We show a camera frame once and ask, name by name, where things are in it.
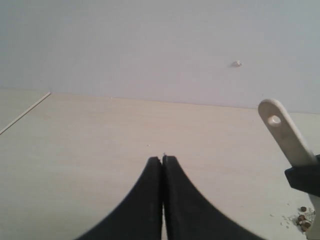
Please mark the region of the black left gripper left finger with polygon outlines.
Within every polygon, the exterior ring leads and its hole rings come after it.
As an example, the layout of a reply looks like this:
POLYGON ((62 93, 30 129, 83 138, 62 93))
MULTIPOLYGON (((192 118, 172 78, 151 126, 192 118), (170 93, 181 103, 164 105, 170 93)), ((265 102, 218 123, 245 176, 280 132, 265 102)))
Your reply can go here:
POLYGON ((126 197, 79 240, 160 240, 163 226, 162 164, 150 157, 126 197))

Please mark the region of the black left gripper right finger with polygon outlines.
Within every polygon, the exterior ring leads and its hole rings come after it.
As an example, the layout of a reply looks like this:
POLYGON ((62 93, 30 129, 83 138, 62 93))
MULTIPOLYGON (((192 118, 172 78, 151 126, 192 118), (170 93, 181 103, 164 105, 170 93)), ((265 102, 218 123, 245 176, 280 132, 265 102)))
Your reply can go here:
POLYGON ((261 240, 214 207, 175 156, 162 158, 163 206, 169 240, 261 240))

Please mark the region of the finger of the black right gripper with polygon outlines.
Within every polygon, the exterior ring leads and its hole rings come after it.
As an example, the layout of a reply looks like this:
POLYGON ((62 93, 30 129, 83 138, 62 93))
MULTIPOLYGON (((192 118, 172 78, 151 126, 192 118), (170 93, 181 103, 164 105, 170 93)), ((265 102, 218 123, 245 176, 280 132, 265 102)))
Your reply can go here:
POLYGON ((294 166, 284 171, 285 177, 291 188, 320 196, 320 155, 316 155, 317 164, 294 166))

